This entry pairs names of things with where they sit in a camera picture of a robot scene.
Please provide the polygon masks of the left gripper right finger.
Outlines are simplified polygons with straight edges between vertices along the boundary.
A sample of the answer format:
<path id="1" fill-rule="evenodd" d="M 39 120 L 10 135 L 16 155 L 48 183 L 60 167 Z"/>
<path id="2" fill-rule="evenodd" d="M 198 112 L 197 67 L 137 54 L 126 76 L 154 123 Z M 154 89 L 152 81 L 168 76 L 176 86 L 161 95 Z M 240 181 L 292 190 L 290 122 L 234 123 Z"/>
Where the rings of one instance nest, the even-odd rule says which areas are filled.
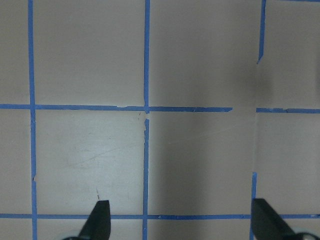
<path id="1" fill-rule="evenodd" d="M 257 240 L 298 240 L 292 228 L 263 198 L 254 198 L 251 206 L 251 229 Z"/>

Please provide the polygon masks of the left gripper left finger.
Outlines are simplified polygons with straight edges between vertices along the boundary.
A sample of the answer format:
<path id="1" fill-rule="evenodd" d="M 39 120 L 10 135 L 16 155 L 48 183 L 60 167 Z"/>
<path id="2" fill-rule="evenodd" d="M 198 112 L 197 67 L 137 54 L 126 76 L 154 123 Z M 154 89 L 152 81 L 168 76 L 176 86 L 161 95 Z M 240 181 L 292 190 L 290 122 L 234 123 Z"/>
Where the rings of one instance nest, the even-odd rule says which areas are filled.
<path id="1" fill-rule="evenodd" d="M 95 204 L 77 238 L 80 240 L 108 240 L 110 235 L 110 202 L 100 200 Z"/>

